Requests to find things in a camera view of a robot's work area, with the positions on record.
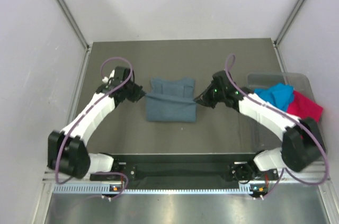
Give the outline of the left aluminium frame post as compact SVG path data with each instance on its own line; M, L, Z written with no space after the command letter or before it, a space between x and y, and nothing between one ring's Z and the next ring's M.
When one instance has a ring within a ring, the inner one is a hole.
M90 47L90 44L86 41L82 31L80 30L78 24L76 23L76 20L74 19L67 3L65 0L55 0L61 9L63 15L65 16L67 22L69 23L71 29L75 33L77 39L79 40L80 44L85 48L88 49Z

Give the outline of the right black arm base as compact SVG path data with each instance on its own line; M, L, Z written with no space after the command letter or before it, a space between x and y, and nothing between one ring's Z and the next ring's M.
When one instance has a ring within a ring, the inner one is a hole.
M254 162L235 162L229 166L231 177L242 184L249 182L267 182L277 181L278 171L271 169L269 171L260 171Z

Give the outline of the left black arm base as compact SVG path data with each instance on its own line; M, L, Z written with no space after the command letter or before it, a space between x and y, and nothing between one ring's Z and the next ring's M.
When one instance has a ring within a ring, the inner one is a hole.
M136 177L136 165L120 160L109 154L98 154L91 159L88 175L90 181L124 181L125 178L118 173L125 174L132 181Z

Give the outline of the grey-blue t-shirt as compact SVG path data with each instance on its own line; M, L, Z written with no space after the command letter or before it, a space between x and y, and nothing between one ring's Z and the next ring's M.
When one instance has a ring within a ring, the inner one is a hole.
M146 120L149 122L187 122L197 120L194 101L195 80L152 78L151 91L146 94Z

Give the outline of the bright blue t-shirt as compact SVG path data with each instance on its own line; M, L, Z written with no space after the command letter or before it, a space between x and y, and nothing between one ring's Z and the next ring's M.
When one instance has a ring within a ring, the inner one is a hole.
M278 109L286 112L289 105L294 100L294 88L290 85L278 83L267 89L256 88L254 93L261 99L269 102Z

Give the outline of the right aluminium frame post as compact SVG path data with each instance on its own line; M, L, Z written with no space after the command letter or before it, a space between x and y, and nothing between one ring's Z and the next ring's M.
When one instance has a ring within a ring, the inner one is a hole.
M293 6L289 16L287 17L282 29L280 30L277 38L273 41L274 47L278 48L279 45L282 43L284 37L288 33L289 29L291 28L293 22L295 21L296 17L298 16L299 12L301 11L302 7L304 6L306 0L297 0L295 5Z

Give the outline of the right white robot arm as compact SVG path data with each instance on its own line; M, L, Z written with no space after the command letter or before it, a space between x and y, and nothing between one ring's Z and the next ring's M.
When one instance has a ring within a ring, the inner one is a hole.
M271 169L301 172L326 154L320 129L313 118L301 119L279 110L249 88L239 88L224 71L213 74L210 85L194 100L210 108L223 103L280 139L281 147L259 152L247 166L248 175L255 180Z

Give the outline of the front aluminium rail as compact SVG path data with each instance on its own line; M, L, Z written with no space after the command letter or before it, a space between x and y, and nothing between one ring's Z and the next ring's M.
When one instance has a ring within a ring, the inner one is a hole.
M306 181L306 182L311 182L311 183L315 183L315 182L319 182L326 171L326 166L323 162L315 162L313 164L311 164L310 166L306 167L303 171L301 172L294 172L292 170L290 170L290 173L294 176L296 176L297 178ZM59 173L58 175L59 180L62 182L66 179L69 178L69 175L65 175L62 173ZM54 171L50 171L50 170L46 170L43 177L42 177L42 181L43 182L55 182L55 172ZM90 181L90 175L87 174L84 176L84 178L82 179L77 179L77 178L72 178L70 180L70 182L88 182ZM287 183L296 183L297 181L291 177L291 175L287 172L284 171L284 175L282 178L282 182L287 182Z

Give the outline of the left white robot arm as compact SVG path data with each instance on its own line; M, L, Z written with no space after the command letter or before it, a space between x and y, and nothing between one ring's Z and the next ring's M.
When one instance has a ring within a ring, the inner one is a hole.
M63 173L82 179L87 175L102 173L114 180L120 167L109 154L91 154L87 144L94 131L108 114L125 100L137 102L145 96L142 86L135 83L132 69L118 66L93 94L88 105L62 130L48 136L47 166L56 174Z

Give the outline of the aluminium frame post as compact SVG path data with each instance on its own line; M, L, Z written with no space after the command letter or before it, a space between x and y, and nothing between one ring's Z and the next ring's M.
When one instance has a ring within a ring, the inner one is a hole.
M297 0L295 5L293 6L289 16L287 17L282 29L280 30L277 38L273 41L274 47L278 48L279 45L282 43L284 37L288 33L289 29L291 28L293 22L295 21L296 17L298 16L299 12L301 11L302 7L304 6L306 0Z
M76 20L74 19L67 3L65 0L55 0L61 9L63 15L65 16L67 22L69 23L71 29L75 33L77 39L79 40L80 44L85 48L88 49L90 47L90 44L86 41L82 31L80 30L78 24L76 23Z

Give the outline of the magenta t-shirt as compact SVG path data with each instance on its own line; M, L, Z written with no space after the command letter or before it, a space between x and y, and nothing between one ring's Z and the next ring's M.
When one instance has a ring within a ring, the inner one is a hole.
M287 113L298 116L301 119L312 118L319 122L323 113L323 107L310 100L298 91L293 91L294 99L289 104Z

